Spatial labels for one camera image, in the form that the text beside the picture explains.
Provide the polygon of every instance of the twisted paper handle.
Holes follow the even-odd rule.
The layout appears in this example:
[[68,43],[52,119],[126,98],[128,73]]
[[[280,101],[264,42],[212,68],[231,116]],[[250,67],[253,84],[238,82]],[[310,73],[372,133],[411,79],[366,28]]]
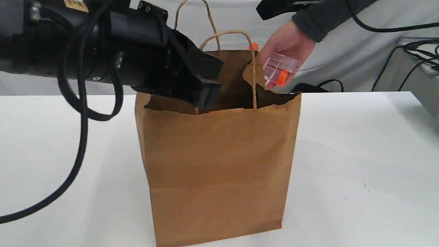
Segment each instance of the twisted paper handle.
[[250,44],[250,51],[252,52],[252,63],[253,63],[253,74],[252,74],[252,89],[253,89],[253,108],[257,109],[258,108],[258,104],[256,101],[256,59],[255,59],[255,50],[253,49],[252,46],[252,39],[250,38],[250,36],[248,35],[248,33],[242,31],[242,30],[230,30],[230,31],[224,31],[224,32],[220,32],[217,33],[215,35],[210,36],[209,38],[207,38],[200,46],[200,50],[203,50],[204,47],[207,45],[207,43],[214,39],[214,38],[218,38],[221,35],[224,34],[229,34],[229,33],[240,33],[245,35],[245,37],[247,38],[248,43]]
[[[183,2],[180,3],[180,6],[178,6],[177,8],[177,13],[175,15],[175,26],[174,29],[177,30],[177,25],[178,25],[178,14],[180,13],[180,9],[181,7],[183,7],[183,5],[187,2],[188,0],[183,0]],[[207,3],[206,0],[202,0],[204,2],[204,4],[206,4],[206,8],[207,8],[207,16],[209,17],[209,21],[210,21],[210,25],[212,25],[212,29],[213,29],[213,33],[217,34],[216,31],[216,27],[215,24],[213,23],[212,20],[212,15],[210,13],[210,8],[209,8],[209,4]],[[218,37],[216,37],[216,44],[218,45],[218,52],[221,50],[221,46],[220,46],[220,39]]]

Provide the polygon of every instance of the white tabletop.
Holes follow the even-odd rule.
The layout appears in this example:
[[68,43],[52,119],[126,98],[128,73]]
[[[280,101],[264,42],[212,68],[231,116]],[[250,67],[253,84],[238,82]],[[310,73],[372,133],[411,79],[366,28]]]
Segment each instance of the white tabletop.
[[[90,96],[111,110],[113,96]],[[47,196],[77,151],[79,114],[58,96],[0,97],[0,214]],[[411,93],[305,94],[284,227],[203,247],[439,243],[439,126]],[[5,247],[153,247],[134,96],[90,121],[83,168],[43,211],[0,225]]]

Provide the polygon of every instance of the orange cap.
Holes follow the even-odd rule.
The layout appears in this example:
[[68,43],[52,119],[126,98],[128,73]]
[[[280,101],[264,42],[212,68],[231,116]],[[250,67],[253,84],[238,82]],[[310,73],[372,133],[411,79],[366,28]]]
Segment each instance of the orange cap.
[[284,87],[285,81],[288,77],[288,71],[281,70],[281,73],[279,74],[279,77],[277,78],[276,85],[279,87]]
[[259,51],[259,45],[258,45],[258,43],[252,43],[252,46],[253,46],[253,50],[254,50],[254,51]]

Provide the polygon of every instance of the gray sleeve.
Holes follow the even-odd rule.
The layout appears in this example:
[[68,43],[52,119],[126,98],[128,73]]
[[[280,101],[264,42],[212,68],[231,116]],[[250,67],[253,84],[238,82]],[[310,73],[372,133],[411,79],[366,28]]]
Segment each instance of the gray sleeve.
[[[369,7],[377,0],[349,0],[355,14]],[[346,0],[325,0],[293,15],[296,25],[316,42],[340,24],[351,18]]]

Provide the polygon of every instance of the label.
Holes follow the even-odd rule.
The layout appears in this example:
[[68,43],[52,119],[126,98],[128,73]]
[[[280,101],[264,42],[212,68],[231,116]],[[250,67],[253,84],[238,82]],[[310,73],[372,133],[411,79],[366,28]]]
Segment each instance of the label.
[[67,8],[76,9],[82,12],[88,13],[88,8],[85,3],[78,1],[78,0],[64,0],[65,6]]

